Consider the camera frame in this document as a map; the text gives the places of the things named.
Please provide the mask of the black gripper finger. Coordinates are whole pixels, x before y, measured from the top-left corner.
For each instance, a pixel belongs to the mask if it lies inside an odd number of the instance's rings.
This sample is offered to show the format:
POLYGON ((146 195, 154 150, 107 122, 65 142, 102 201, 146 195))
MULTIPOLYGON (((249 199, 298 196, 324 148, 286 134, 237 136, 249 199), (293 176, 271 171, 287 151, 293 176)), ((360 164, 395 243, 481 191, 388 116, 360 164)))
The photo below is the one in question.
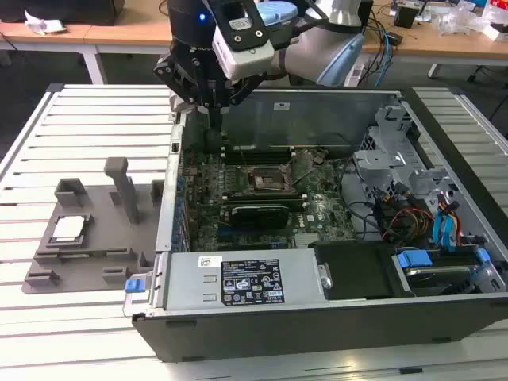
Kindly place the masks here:
POLYGON ((217 130, 214 90, 205 77, 204 66, 195 56, 190 58, 187 67, 184 61, 182 56, 162 55, 153 69, 154 74, 178 97, 178 101, 173 101, 177 110, 194 107, 207 116, 209 129, 217 130))
POLYGON ((217 117, 218 130, 221 130, 223 115, 228 113, 227 109, 240 105, 263 81, 264 74, 258 74, 241 79, 235 84, 225 81, 217 85, 217 107, 220 109, 217 117))

